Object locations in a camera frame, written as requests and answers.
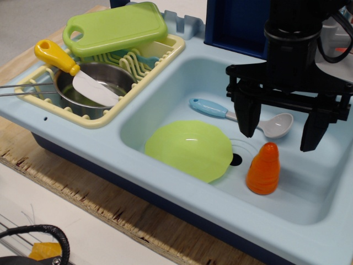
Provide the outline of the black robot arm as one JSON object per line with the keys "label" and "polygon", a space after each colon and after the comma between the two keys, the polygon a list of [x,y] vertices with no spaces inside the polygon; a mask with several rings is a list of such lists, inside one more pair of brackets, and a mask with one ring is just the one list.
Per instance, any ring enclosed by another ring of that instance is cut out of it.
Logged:
{"label": "black robot arm", "polygon": [[270,105],[308,114],[301,151],[313,151],[328,126],[347,120],[352,85],[323,72],[315,55],[323,52],[323,22],[333,18],[352,34],[340,10],[348,1],[272,1],[264,25],[268,56],[263,63],[230,65],[227,96],[241,133],[252,137],[261,107]]}

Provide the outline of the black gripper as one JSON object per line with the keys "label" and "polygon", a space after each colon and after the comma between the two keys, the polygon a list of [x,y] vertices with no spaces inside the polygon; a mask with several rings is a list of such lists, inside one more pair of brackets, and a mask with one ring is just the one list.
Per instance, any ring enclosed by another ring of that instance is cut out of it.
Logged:
{"label": "black gripper", "polygon": [[314,62],[280,66],[269,62],[230,65],[227,95],[241,133],[252,137],[259,123],[261,106],[307,113],[300,150],[314,151],[326,133],[329,121],[346,121],[350,112],[352,85],[322,71]]}

